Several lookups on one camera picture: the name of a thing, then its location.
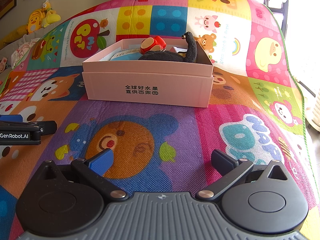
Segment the pink cardboard box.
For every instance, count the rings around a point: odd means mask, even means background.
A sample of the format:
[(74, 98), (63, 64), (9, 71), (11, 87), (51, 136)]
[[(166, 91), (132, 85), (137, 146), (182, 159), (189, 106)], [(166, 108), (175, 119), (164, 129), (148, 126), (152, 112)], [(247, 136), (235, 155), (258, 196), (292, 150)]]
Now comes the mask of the pink cardboard box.
[(201, 46), (194, 63), (172, 61), (110, 61), (117, 52), (138, 49), (141, 38), (124, 39), (82, 63), (90, 100), (204, 107), (209, 104), (213, 65)]

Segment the yellow duck plush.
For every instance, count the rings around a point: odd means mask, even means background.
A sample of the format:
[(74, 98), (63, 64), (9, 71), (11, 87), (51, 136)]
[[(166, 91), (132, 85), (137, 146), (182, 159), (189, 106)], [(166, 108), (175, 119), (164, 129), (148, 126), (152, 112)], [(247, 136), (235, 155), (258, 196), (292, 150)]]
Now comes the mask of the yellow duck plush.
[(45, 13), (42, 12), (41, 9), (36, 9), (30, 14), (26, 27), (29, 34), (42, 28), (42, 20), (45, 18), (45, 16)]

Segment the blue tissue pack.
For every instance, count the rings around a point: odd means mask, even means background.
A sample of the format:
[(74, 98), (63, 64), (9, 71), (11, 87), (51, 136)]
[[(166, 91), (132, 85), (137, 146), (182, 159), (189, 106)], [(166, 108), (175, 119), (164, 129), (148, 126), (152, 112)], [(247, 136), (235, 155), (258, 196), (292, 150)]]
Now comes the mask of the blue tissue pack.
[(139, 49), (125, 49), (115, 53), (110, 61), (132, 61), (138, 60), (141, 56)]

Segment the pink plush on sofa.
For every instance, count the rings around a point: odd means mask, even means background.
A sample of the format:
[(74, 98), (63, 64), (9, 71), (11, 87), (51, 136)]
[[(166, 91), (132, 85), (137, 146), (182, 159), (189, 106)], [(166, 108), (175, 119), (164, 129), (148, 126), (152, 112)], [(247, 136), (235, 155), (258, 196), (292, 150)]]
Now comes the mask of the pink plush on sofa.
[(2, 73), (6, 69), (8, 59), (6, 57), (2, 57), (0, 60), (0, 73)]

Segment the red hooded doll figure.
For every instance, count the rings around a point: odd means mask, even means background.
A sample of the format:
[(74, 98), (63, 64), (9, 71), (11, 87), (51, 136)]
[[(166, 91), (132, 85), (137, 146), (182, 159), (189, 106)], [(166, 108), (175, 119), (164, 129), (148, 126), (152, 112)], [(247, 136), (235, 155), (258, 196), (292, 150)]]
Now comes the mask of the red hooded doll figure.
[(148, 51), (163, 51), (167, 44), (160, 36), (148, 37), (141, 42), (140, 53), (146, 54)]

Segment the colourful cartoon play mat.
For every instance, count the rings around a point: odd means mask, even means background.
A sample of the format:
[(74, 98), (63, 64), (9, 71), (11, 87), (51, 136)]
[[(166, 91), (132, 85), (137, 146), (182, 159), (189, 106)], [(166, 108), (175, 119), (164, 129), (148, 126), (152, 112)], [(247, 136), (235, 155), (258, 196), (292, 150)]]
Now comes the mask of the colourful cartoon play mat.
[(16, 204), (45, 160), (110, 148), (105, 179), (135, 191), (195, 194), (219, 179), (219, 149), (284, 164), (319, 239), (319, 195), (304, 102), (274, 15), (255, 0), (111, 0), (54, 27), (1, 90), (1, 113), (55, 121), (39, 145), (1, 147), (1, 239), (22, 233)]

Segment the yellow green plush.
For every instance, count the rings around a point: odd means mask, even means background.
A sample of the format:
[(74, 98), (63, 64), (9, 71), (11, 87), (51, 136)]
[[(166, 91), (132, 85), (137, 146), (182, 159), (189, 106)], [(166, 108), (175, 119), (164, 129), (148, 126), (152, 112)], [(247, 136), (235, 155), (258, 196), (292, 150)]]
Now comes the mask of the yellow green plush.
[(42, 19), (42, 27), (46, 28), (48, 25), (59, 22), (61, 16), (52, 9), (52, 6), (48, 0), (42, 4), (42, 9), (44, 18)]

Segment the white pink crumpled cloth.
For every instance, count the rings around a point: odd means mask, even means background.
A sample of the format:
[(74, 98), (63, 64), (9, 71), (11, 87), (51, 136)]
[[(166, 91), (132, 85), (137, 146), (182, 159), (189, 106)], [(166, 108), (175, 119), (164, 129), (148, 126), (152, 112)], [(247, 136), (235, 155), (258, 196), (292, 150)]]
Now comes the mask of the white pink crumpled cloth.
[(40, 38), (34, 38), (30, 42), (24, 42), (24, 44), (20, 45), (11, 55), (11, 67), (15, 68), (18, 62), (23, 59), (23, 57), (27, 54), (29, 49), (39, 40)]

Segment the black plush toy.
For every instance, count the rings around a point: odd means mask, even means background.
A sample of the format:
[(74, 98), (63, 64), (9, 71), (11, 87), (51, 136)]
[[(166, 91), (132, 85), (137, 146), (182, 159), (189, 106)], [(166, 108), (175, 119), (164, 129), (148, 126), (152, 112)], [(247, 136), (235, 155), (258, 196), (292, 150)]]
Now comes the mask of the black plush toy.
[(145, 61), (172, 61), (172, 62), (185, 62), (193, 63), (197, 57), (197, 45), (191, 32), (186, 32), (182, 35), (182, 39), (186, 41), (188, 48), (185, 55), (177, 52), (166, 50), (163, 51), (148, 51), (142, 55), (139, 60)]

